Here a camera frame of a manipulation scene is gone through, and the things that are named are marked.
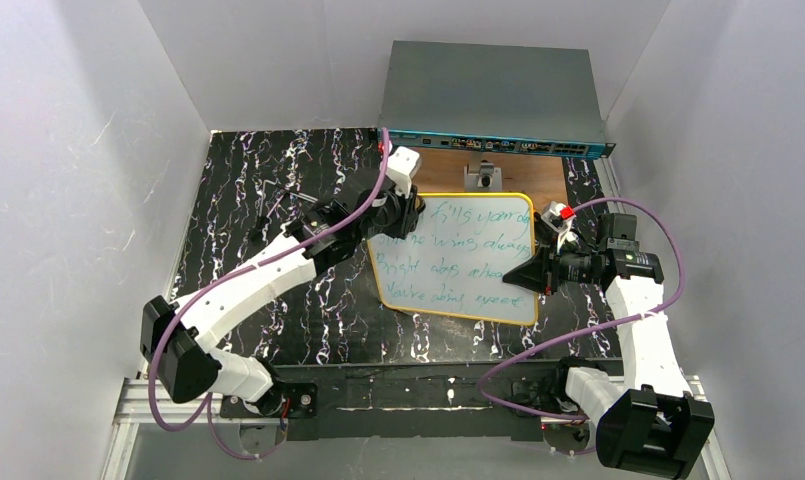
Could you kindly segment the yellow framed whiteboard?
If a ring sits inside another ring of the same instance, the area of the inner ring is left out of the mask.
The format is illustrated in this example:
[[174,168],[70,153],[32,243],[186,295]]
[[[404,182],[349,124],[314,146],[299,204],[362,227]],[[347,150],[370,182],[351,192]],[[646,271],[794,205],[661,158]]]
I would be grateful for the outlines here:
[[535,253],[533,203],[522,193],[425,193],[405,239],[368,242],[386,307],[530,326],[538,295],[504,282]]

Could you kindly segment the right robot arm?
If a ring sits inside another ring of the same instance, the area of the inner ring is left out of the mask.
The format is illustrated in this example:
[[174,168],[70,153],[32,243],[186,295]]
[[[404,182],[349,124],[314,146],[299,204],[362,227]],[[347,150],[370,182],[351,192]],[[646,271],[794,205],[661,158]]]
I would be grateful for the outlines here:
[[534,256],[511,270],[506,283],[551,294],[563,283],[597,285],[616,318],[623,381],[611,380],[599,361],[561,358],[539,382],[516,382],[512,397],[524,407],[562,407],[582,413],[600,463],[609,468],[684,479],[713,429],[711,404],[697,399],[676,359],[663,301],[658,257],[641,250],[637,218],[608,213],[590,243],[571,231],[569,210],[536,214]]

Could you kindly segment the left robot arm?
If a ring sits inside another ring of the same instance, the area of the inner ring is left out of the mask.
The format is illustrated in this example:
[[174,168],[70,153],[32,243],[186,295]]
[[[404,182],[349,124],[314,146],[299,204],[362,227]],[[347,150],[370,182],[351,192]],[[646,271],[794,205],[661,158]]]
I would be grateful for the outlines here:
[[415,189],[402,193],[390,186],[374,200],[368,196],[317,202],[218,281],[178,300],[157,296],[144,305],[140,349],[173,402],[208,393],[257,402],[274,388],[261,361],[226,352],[219,343],[280,295],[351,258],[365,241],[406,238],[426,206]]

